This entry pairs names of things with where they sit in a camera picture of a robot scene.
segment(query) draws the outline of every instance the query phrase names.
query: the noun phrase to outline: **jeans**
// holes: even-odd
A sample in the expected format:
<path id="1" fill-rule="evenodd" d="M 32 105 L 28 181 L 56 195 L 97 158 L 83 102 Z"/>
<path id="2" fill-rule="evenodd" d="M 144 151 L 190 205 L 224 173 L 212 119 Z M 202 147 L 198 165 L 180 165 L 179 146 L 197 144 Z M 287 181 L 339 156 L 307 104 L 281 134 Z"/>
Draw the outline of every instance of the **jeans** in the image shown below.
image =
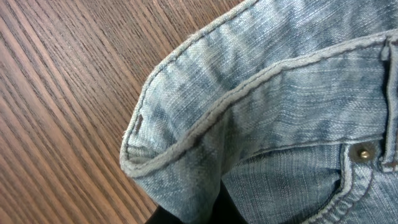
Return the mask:
<path id="1" fill-rule="evenodd" d="M 185 223 L 398 222 L 398 2 L 246 0 L 149 75 L 122 170 Z"/>

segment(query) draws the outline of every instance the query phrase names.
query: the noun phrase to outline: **front pocket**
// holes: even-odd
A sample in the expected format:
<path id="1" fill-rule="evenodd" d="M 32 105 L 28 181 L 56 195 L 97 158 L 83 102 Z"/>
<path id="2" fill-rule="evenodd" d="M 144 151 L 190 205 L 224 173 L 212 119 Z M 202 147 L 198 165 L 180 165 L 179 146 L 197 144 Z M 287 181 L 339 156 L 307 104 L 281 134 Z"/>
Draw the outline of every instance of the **front pocket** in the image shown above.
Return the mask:
<path id="1" fill-rule="evenodd" d="M 341 187 L 316 215 L 303 223 L 338 223 L 349 215 L 350 210 L 368 192 L 373 181 L 374 168 L 377 166 L 377 155 L 380 154 L 379 141 L 367 142 L 370 154 L 364 160 L 356 159 L 357 147 L 361 145 L 344 144 L 341 153 Z"/>
<path id="2" fill-rule="evenodd" d="M 223 182 L 248 223 L 300 223 L 340 189 L 342 144 L 267 152 L 237 164 Z"/>

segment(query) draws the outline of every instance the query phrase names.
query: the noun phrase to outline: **wood grain surface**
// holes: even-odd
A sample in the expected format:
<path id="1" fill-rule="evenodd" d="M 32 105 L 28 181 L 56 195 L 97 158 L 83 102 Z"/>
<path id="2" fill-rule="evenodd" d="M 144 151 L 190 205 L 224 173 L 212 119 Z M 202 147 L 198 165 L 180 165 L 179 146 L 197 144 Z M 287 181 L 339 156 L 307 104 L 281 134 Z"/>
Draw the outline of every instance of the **wood grain surface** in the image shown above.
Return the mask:
<path id="1" fill-rule="evenodd" d="M 0 223 L 144 223 L 119 168 L 141 86 L 242 0 L 0 0 Z"/>

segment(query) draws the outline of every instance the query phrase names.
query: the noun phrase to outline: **brass rivet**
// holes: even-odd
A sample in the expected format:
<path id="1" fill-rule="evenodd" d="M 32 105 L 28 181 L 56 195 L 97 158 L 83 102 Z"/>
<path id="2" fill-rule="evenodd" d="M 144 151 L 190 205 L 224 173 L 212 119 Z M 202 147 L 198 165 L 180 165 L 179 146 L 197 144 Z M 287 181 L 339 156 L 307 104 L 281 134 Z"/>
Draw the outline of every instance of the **brass rivet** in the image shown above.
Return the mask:
<path id="1" fill-rule="evenodd" d="M 367 159 L 367 158 L 369 158 L 371 156 L 371 154 L 368 151 L 366 151 L 366 150 L 362 150 L 359 153 L 359 156 L 361 156 L 362 159 Z"/>

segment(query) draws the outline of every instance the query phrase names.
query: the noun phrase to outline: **metal rivet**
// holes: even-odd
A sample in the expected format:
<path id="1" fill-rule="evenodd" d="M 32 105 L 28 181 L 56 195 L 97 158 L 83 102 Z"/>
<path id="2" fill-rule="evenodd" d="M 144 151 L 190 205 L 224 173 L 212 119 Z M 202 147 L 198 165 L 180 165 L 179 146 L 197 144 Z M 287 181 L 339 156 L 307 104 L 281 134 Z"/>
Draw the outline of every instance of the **metal rivet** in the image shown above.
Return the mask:
<path id="1" fill-rule="evenodd" d="M 348 153 L 353 162 L 367 162 L 376 155 L 376 147 L 372 142 L 353 144 Z"/>
<path id="2" fill-rule="evenodd" d="M 367 159 L 367 158 L 369 158 L 371 156 L 371 154 L 367 150 L 363 149 L 362 151 L 360 151 L 359 156 L 362 159 Z"/>

